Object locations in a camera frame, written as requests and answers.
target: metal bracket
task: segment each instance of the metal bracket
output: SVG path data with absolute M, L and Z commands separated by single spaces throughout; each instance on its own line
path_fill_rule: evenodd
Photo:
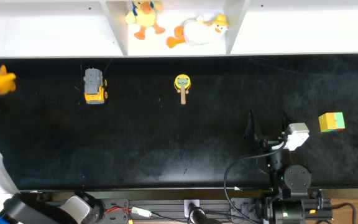
M 192 203 L 194 205 L 196 205 L 196 207 L 200 206 L 200 200 L 199 199 L 185 199 L 183 201 L 184 206 L 183 209 L 185 211 L 185 217 L 188 218 L 189 217 L 189 205 Z
M 241 211 L 244 215 L 248 216 L 252 220 L 258 220 L 255 215 L 255 212 L 251 210 L 252 206 L 255 205 L 256 199 L 254 198 L 232 198 L 231 202 L 233 205 Z M 238 212 L 236 212 L 233 208 L 230 209 L 230 214 L 241 217 Z M 231 221 L 234 223 L 243 222 L 243 220 L 238 218 L 231 218 Z
M 129 208 L 128 199 L 101 199 L 104 211 L 115 206 Z M 104 215 L 99 224 L 126 224 L 129 220 L 128 214 L 123 210 L 113 211 Z

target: black tabletop surface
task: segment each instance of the black tabletop surface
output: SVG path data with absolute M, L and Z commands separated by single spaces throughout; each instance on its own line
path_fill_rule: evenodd
M 0 151 L 21 190 L 222 187 L 227 166 L 258 154 L 243 140 L 253 110 L 266 133 L 286 113 L 309 139 L 291 152 L 312 186 L 358 188 L 358 55 L 3 59 L 17 90 L 1 97 Z M 109 102 L 87 105 L 86 68 L 105 70 Z M 187 104 L 173 87 L 191 78 Z M 343 131 L 318 117 L 343 112 Z M 266 189 L 256 161 L 229 186 Z

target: yellow cube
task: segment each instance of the yellow cube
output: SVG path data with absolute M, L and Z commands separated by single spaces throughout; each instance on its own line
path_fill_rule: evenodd
M 321 132 L 337 129 L 335 113 L 325 113 L 318 117 Z

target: orange beak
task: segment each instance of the orange beak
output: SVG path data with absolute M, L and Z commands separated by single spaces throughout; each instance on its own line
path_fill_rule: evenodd
M 150 12 L 152 12 L 152 6 L 150 5 L 150 2 L 146 1 L 143 2 L 140 5 L 140 9 L 145 13 L 145 14 L 149 14 Z

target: wooden handle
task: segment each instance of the wooden handle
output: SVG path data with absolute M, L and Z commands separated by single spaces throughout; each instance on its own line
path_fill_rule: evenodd
M 180 87 L 180 103 L 183 105 L 186 104 L 186 89 L 184 86 Z

